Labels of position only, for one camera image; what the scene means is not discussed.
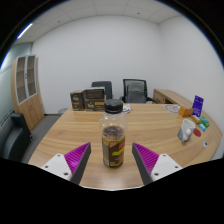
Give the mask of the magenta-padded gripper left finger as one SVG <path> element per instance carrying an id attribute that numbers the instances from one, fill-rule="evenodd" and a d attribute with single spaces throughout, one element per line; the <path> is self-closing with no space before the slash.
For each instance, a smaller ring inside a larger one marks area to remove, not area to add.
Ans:
<path id="1" fill-rule="evenodd" d="M 42 169 L 79 185 L 90 154 L 91 144 L 86 143 L 65 155 L 56 154 L 42 166 Z"/>

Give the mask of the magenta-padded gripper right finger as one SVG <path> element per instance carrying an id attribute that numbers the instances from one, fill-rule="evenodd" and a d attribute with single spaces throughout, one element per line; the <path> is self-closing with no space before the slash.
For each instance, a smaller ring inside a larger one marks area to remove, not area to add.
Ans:
<path id="1" fill-rule="evenodd" d="M 169 155 L 157 154 L 137 143 L 132 144 L 132 153 L 144 185 L 182 169 Z"/>

